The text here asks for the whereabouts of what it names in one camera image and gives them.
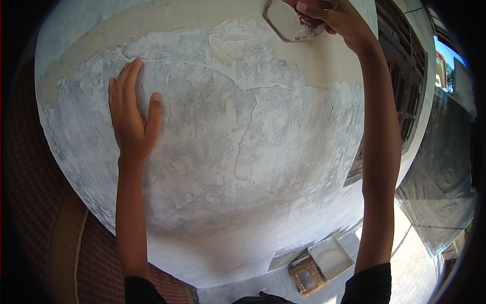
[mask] tree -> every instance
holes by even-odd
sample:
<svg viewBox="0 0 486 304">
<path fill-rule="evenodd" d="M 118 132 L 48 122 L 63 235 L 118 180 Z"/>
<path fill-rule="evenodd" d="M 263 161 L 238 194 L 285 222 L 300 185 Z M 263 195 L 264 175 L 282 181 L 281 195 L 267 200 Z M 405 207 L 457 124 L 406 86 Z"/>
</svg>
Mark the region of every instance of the tree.
<svg viewBox="0 0 486 304">
<path fill-rule="evenodd" d="M 445 62 L 446 64 L 446 76 L 447 76 L 447 91 L 452 94 L 454 93 L 454 77 L 455 77 L 455 70 L 449 65 L 449 63 Z"/>
</svg>

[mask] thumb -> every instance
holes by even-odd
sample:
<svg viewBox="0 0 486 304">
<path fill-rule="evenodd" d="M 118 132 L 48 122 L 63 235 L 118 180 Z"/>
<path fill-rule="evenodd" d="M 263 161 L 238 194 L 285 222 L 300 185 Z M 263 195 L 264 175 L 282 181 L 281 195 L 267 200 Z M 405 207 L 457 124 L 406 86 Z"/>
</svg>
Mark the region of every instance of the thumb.
<svg viewBox="0 0 486 304">
<path fill-rule="evenodd" d="M 160 114 L 162 113 L 162 103 L 160 94 L 155 92 L 150 96 L 149 117 L 145 125 L 145 136 L 149 140 L 156 140 L 160 132 Z"/>
</svg>

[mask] woven mat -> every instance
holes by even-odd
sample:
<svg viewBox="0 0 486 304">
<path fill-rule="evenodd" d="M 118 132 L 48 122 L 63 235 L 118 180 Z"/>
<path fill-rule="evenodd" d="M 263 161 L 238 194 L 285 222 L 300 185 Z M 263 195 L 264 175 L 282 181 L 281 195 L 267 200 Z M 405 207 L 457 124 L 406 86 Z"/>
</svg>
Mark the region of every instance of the woven mat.
<svg viewBox="0 0 486 304">
<path fill-rule="evenodd" d="M 79 303 L 123 303 L 115 237 L 91 213 L 84 217 L 86 207 L 62 174 L 44 137 L 33 60 L 21 68 L 9 106 L 4 141 L 8 143 L 7 162 L 2 169 L 8 180 L 12 220 L 35 276 L 55 302 L 75 303 L 77 262 Z M 153 265 L 150 273 L 167 303 L 193 303 L 185 283 Z"/>
</svg>

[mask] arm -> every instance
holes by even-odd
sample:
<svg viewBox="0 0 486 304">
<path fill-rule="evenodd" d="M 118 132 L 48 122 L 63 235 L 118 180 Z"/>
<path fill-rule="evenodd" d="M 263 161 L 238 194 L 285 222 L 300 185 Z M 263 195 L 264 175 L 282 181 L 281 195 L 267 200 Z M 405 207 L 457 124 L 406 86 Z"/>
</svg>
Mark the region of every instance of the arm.
<svg viewBox="0 0 486 304">
<path fill-rule="evenodd" d="M 118 257 L 125 277 L 151 281 L 147 262 L 147 233 L 142 204 L 142 172 L 146 157 L 160 132 L 161 103 L 152 94 L 149 117 L 144 122 L 137 109 L 135 81 L 142 60 L 125 64 L 118 79 L 110 78 L 108 103 L 115 139 L 120 148 L 116 206 Z"/>
<path fill-rule="evenodd" d="M 323 1 L 321 10 L 296 9 L 326 22 L 343 36 L 360 61 L 364 83 L 364 218 L 354 273 L 390 262 L 394 234 L 393 200 L 400 169 L 401 139 L 392 83 L 381 46 L 348 0 Z"/>
</svg>

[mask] sky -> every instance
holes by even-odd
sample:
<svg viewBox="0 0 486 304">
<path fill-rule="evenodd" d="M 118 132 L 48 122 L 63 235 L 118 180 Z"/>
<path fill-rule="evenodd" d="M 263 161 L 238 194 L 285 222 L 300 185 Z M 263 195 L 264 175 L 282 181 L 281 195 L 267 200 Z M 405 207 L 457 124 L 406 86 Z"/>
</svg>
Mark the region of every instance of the sky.
<svg viewBox="0 0 486 304">
<path fill-rule="evenodd" d="M 444 55 L 444 58 L 446 59 L 446 62 L 454 69 L 454 57 L 459 60 L 462 64 L 466 65 L 464 63 L 464 60 L 459 56 L 458 53 L 454 52 L 451 50 L 447 45 L 444 43 L 440 42 L 437 40 L 437 37 L 434 36 L 434 42 L 435 42 L 435 49 L 439 51 L 442 55 Z"/>
</svg>

